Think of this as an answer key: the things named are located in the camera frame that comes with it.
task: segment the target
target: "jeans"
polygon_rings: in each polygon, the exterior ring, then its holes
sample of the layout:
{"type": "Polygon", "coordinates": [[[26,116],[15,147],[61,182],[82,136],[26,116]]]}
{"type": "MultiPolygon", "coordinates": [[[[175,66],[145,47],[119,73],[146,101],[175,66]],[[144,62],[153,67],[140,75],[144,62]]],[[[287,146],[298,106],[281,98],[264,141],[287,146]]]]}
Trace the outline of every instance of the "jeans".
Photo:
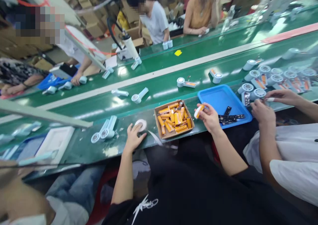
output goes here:
{"type": "Polygon", "coordinates": [[[45,196],[52,196],[63,202],[77,203],[91,214],[104,169],[104,166],[96,166],[62,174],[45,196]]]}

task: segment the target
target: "patterned shirt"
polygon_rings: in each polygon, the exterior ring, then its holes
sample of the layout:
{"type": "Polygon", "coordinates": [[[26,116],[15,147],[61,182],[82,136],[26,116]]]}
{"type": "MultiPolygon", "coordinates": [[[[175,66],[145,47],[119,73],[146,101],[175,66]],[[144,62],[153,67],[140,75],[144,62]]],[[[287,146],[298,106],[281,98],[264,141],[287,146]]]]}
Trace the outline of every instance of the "patterned shirt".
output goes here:
{"type": "Polygon", "coordinates": [[[0,81],[4,84],[16,86],[35,74],[39,74],[45,78],[49,72],[18,60],[0,58],[0,81]]]}

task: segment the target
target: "pink strip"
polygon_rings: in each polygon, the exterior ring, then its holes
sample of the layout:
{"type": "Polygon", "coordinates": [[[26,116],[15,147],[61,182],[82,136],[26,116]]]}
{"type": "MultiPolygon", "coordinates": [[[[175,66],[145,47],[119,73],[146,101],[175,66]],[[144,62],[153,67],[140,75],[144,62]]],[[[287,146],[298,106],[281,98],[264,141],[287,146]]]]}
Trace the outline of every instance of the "pink strip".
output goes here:
{"type": "Polygon", "coordinates": [[[317,31],[317,30],[318,30],[318,23],[314,23],[314,24],[311,24],[308,26],[297,28],[295,30],[287,31],[284,33],[277,34],[275,36],[268,37],[268,38],[262,40],[262,42],[264,42],[266,44],[272,44],[275,42],[283,41],[283,40],[286,40],[286,39],[289,39],[289,38],[292,38],[295,36],[307,34],[309,32],[313,32],[313,31],[317,31]]]}

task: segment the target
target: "white stripe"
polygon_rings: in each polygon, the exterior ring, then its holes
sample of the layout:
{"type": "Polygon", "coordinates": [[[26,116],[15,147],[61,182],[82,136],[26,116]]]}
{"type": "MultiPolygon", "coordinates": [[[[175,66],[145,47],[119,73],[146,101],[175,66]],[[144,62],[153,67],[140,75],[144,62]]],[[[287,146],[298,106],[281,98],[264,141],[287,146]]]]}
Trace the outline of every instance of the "white stripe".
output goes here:
{"type": "MultiPolygon", "coordinates": [[[[225,51],[222,51],[222,52],[211,54],[211,55],[208,55],[208,56],[205,56],[205,57],[201,57],[201,58],[198,58],[198,59],[195,59],[195,60],[184,62],[184,63],[178,64],[178,65],[174,65],[174,66],[171,66],[171,67],[168,67],[168,68],[165,68],[165,69],[160,69],[160,70],[148,73],[148,74],[143,74],[143,75],[137,76],[135,78],[127,79],[127,80],[124,80],[124,81],[121,81],[121,82],[118,82],[118,83],[107,85],[105,87],[101,87],[101,88],[94,89],[94,90],[91,90],[91,91],[88,91],[88,92],[85,92],[85,93],[81,93],[81,94],[74,95],[74,96],[71,96],[71,97],[68,97],[68,98],[65,98],[65,99],[61,99],[61,100],[58,100],[58,101],[55,101],[55,102],[52,102],[52,103],[48,103],[48,104],[39,106],[37,108],[43,109],[43,110],[51,110],[51,109],[58,108],[58,107],[61,107],[61,106],[65,106],[67,104],[74,103],[74,102],[77,102],[77,101],[80,101],[80,100],[83,100],[83,99],[88,99],[88,98],[91,98],[91,97],[94,97],[94,96],[97,96],[97,95],[100,95],[100,94],[103,94],[103,93],[107,93],[109,91],[112,91],[112,90],[115,90],[115,89],[118,89],[118,88],[127,87],[127,86],[130,86],[130,85],[133,85],[133,84],[136,84],[136,83],[140,83],[140,82],[143,82],[143,81],[146,81],[146,80],[149,80],[149,79],[160,77],[160,76],[163,76],[163,75],[166,75],[166,74],[169,74],[169,73],[173,73],[173,72],[176,72],[176,71],[179,71],[179,70],[183,70],[185,68],[190,68],[190,67],[193,67],[193,66],[196,66],[196,65],[200,65],[200,64],[203,64],[203,63],[206,63],[206,62],[210,62],[210,61],[217,60],[217,59],[220,59],[220,58],[223,58],[223,57],[234,55],[234,54],[237,54],[237,53],[240,53],[240,52],[244,52],[244,51],[248,51],[248,50],[251,50],[251,49],[255,49],[257,47],[261,47],[261,46],[264,46],[264,45],[267,45],[267,44],[263,43],[261,41],[257,41],[257,42],[254,42],[254,43],[238,46],[238,47],[235,47],[235,48],[232,48],[232,49],[229,49],[229,50],[225,50],[225,51]]],[[[10,122],[10,121],[14,121],[14,120],[20,119],[20,118],[22,118],[22,116],[13,115],[13,114],[9,115],[9,116],[1,117],[0,118],[0,124],[6,123],[6,122],[10,122]]]]}

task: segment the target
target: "blue plastic tray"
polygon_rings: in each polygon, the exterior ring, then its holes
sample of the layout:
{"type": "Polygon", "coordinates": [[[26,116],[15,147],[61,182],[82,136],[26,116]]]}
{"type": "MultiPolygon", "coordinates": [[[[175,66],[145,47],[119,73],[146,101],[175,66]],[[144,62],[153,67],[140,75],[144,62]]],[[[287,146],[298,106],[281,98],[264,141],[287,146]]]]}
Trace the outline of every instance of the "blue plastic tray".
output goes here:
{"type": "Polygon", "coordinates": [[[201,90],[198,92],[198,97],[201,103],[210,104],[219,115],[224,115],[228,106],[232,107],[230,115],[245,115],[245,118],[238,119],[237,122],[228,125],[221,124],[223,129],[241,125],[250,122],[253,119],[252,115],[238,99],[233,90],[226,84],[201,90]]]}
{"type": "Polygon", "coordinates": [[[72,77],[69,77],[67,79],[62,79],[60,77],[55,77],[52,73],[49,73],[49,75],[42,80],[42,82],[37,86],[38,89],[40,90],[46,90],[50,86],[57,86],[60,84],[65,84],[67,81],[71,81],[72,77]]]}

